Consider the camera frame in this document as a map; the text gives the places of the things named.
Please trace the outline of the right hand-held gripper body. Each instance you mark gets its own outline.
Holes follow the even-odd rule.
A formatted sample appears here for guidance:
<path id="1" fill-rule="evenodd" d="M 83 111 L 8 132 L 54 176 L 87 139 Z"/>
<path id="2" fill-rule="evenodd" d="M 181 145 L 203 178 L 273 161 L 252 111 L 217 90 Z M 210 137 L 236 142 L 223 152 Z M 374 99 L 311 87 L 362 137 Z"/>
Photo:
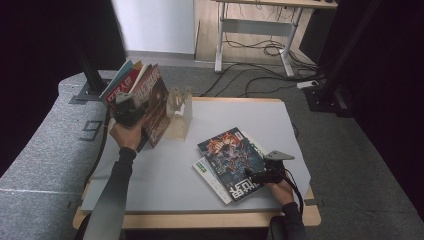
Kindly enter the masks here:
<path id="1" fill-rule="evenodd" d="M 286 181 L 290 183 L 286 175 L 284 160 L 294 160 L 295 157 L 289 154 L 273 150 L 264 156 L 265 176 L 262 179 L 263 183 L 280 183 Z"/>

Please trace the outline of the dark blue science fiction magazine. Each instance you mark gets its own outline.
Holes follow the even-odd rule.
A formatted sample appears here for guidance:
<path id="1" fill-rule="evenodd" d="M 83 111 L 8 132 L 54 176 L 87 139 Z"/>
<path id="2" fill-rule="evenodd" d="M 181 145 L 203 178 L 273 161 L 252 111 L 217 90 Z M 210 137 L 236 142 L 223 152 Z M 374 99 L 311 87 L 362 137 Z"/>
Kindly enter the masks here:
<path id="1" fill-rule="evenodd" d="M 263 187 L 246 175 L 264 169 L 263 156 L 237 127 L 199 143 L 198 148 L 233 202 Z"/>

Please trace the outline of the person's right leg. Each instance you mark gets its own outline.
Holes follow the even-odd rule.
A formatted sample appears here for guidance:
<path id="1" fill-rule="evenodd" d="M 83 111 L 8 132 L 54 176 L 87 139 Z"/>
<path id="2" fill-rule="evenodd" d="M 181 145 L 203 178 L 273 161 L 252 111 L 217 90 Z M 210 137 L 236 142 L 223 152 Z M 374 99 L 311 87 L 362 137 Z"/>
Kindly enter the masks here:
<path id="1" fill-rule="evenodd" d="M 284 216 L 273 216 L 270 219 L 267 240 L 288 240 Z"/>

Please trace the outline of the black curtain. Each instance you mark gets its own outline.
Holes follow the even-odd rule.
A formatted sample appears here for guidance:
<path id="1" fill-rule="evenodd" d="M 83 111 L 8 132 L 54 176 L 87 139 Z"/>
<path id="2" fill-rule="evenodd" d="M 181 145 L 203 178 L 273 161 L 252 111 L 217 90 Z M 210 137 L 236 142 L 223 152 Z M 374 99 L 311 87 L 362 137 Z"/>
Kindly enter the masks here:
<path id="1" fill-rule="evenodd" d="M 333 113 L 357 121 L 424 220 L 424 0 L 381 1 L 336 97 Z"/>
<path id="2" fill-rule="evenodd" d="M 0 176 L 58 97 L 83 71 L 115 70 L 125 58 L 112 0 L 0 0 Z"/>

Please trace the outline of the beige book rack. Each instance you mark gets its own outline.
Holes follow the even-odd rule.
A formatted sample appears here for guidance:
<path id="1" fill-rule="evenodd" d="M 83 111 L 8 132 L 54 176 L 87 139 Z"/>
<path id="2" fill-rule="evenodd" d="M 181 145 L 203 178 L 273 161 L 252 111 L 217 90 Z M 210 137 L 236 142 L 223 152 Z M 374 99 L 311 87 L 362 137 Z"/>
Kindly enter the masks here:
<path id="1" fill-rule="evenodd" d="M 166 113 L 170 123 L 165 132 L 169 140 L 184 141 L 192 121 L 192 92 L 191 88 L 170 90 L 167 99 Z"/>

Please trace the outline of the white-legged desk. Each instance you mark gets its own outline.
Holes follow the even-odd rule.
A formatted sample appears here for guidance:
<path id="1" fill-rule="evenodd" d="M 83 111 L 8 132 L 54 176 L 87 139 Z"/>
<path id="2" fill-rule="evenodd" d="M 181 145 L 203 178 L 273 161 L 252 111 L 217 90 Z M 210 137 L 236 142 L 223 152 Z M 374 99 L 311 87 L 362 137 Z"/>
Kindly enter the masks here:
<path id="1" fill-rule="evenodd" d="M 287 38 L 284 48 L 279 51 L 285 73 L 293 77 L 294 72 L 289 60 L 289 52 L 297 31 L 302 12 L 310 9 L 336 9 L 335 0 L 213 0 L 220 4 L 218 24 L 218 41 L 215 53 L 214 68 L 217 73 L 222 71 L 223 36 L 225 33 L 240 33 L 253 35 L 281 36 Z M 291 7 L 295 10 L 294 18 L 289 23 L 258 20 L 231 19 L 225 16 L 228 4 L 266 5 L 276 7 Z"/>

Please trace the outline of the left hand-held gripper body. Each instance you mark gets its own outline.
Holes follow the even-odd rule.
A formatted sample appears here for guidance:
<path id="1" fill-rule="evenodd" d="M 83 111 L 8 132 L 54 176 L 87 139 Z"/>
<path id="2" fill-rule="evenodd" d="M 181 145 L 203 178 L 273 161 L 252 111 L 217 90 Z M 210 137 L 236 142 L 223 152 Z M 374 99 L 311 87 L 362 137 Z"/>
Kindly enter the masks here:
<path id="1" fill-rule="evenodd" d="M 131 94 L 117 94 L 115 98 L 114 117 L 118 123 L 127 127 L 134 126 L 142 118 L 142 112 L 136 107 Z"/>

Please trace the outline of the person's right hand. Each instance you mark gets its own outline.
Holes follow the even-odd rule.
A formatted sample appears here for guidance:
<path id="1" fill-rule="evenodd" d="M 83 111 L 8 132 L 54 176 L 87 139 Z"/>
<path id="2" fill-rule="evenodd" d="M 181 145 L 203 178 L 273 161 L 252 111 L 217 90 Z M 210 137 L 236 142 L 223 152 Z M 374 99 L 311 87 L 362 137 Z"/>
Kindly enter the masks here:
<path id="1" fill-rule="evenodd" d="M 281 205 L 286 205 L 294 201 L 292 187 L 286 181 L 266 183 L 265 186 L 271 190 L 273 196 Z"/>

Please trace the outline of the person's left hand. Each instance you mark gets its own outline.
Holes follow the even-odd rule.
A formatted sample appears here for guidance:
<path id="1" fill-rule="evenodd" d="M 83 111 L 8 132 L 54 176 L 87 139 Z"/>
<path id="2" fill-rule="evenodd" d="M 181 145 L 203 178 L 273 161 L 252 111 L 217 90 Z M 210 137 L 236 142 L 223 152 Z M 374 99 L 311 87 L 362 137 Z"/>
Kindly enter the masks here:
<path id="1" fill-rule="evenodd" d="M 119 147 L 136 150 L 142 137 L 142 125 L 142 120 L 132 127 L 126 127 L 120 123 L 115 123 L 109 133 Z"/>

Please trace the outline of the white power strip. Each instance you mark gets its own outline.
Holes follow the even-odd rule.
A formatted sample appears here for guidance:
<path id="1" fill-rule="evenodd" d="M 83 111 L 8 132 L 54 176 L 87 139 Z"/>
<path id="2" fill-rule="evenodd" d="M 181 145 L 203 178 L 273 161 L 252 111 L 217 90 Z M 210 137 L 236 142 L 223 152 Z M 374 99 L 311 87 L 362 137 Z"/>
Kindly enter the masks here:
<path id="1" fill-rule="evenodd" d="M 316 80 L 311 80 L 311 81 L 299 82 L 297 83 L 296 86 L 298 89 L 304 89 L 309 87 L 317 87 L 319 86 L 319 83 Z"/>

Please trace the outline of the light wooden table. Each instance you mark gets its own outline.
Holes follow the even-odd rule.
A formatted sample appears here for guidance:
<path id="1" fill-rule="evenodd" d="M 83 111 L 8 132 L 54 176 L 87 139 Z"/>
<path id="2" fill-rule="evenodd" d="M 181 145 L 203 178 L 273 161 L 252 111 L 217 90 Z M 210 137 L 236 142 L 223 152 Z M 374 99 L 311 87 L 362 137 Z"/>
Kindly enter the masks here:
<path id="1" fill-rule="evenodd" d="M 195 97 L 207 100 L 213 97 Z M 303 212 L 303 222 L 307 226 L 317 226 L 321 216 L 312 190 L 302 194 L 307 201 Z M 188 212 L 188 213 L 128 213 L 123 227 L 125 229 L 178 229 L 178 228 L 247 228 L 266 227 L 271 217 L 280 213 L 278 210 L 253 212 Z"/>

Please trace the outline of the white book green lettering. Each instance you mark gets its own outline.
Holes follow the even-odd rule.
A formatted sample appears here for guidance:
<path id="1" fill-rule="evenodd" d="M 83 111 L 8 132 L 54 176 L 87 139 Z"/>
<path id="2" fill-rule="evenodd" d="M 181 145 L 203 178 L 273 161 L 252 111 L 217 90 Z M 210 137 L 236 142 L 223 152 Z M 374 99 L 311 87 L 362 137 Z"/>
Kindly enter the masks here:
<path id="1" fill-rule="evenodd" d="M 265 149 L 260 146 L 252 137 L 250 137 L 247 133 L 241 131 L 256 147 L 257 150 L 264 156 Z M 212 172 L 212 169 L 209 167 L 205 158 L 202 157 L 200 160 L 193 164 L 194 169 L 198 172 L 198 174 L 208 183 L 208 185 L 215 191 L 215 193 L 220 197 L 220 199 L 225 203 L 237 203 L 231 200 L 231 197 L 226 192 L 221 183 L 217 180 L 215 174 Z"/>

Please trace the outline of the black metal stand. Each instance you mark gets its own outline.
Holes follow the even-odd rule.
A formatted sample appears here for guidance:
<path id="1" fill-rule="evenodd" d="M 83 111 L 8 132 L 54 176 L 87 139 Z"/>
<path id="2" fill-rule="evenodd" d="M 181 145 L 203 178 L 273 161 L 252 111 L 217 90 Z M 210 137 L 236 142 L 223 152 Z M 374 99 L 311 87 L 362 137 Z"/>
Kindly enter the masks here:
<path id="1" fill-rule="evenodd" d="M 382 0 L 334 0 L 336 9 L 315 10 L 305 32 L 306 46 L 320 53 L 317 73 L 325 84 L 304 90 L 309 109 L 338 112 L 336 90 L 353 59 L 354 48 Z"/>
<path id="2" fill-rule="evenodd" d="M 83 50 L 78 51 L 78 61 L 82 67 L 86 83 L 74 97 L 76 101 L 100 101 L 100 95 L 107 86 L 107 79 L 103 79 L 95 64 Z"/>

